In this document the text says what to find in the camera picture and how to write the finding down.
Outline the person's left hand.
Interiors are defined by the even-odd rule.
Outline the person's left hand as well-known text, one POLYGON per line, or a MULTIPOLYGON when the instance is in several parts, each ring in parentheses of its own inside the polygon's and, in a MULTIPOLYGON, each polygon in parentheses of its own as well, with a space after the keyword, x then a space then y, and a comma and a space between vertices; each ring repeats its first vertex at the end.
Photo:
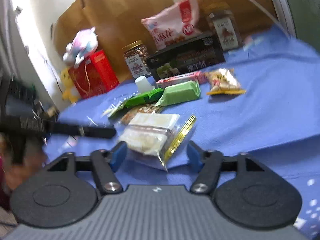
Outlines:
POLYGON ((14 138, 1 134, 1 208, 10 210, 14 189, 39 171, 47 162, 42 138, 14 138))

